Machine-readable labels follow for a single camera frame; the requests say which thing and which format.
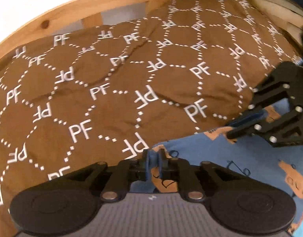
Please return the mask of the blue patterned pajama pants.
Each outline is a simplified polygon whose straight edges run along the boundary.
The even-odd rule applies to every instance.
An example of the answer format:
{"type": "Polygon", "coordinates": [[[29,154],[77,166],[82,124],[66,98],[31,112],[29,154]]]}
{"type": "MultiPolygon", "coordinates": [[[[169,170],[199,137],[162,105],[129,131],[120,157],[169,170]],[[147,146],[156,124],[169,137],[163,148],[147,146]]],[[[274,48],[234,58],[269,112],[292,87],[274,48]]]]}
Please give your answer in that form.
{"type": "Polygon", "coordinates": [[[292,236],[303,236],[303,146],[273,148],[257,135],[229,140],[228,130],[220,127],[165,141],[154,145],[153,150],[163,148],[168,156],[193,165],[209,161],[284,190],[296,203],[296,217],[289,231],[292,236]]]}

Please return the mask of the brown PF patterned bedsheet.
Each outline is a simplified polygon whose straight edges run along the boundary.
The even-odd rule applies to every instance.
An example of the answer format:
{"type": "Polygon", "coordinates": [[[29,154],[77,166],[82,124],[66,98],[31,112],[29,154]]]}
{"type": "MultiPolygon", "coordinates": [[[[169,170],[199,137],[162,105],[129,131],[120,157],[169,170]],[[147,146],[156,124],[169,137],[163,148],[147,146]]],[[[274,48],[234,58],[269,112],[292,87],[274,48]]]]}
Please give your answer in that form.
{"type": "Polygon", "coordinates": [[[0,236],[11,199],[96,161],[220,127],[295,45],[250,0],[169,0],[0,61],[0,236]]]}

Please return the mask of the wooden bed frame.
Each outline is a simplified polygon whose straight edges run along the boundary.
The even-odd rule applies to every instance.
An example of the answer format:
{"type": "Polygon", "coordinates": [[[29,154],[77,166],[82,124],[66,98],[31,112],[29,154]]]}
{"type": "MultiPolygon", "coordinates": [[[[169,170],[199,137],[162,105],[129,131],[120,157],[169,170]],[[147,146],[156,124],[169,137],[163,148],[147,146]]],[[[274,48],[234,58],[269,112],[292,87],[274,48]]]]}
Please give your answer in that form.
{"type": "MultiPolygon", "coordinates": [[[[0,58],[16,47],[51,35],[61,28],[81,20],[84,27],[99,26],[103,23],[101,13],[128,5],[145,3],[150,12],[168,0],[71,0],[57,7],[38,13],[31,20],[25,20],[0,42],[0,58]]],[[[289,0],[253,0],[268,13],[280,28],[287,31],[294,40],[300,41],[303,26],[303,9],[289,0]]]]}

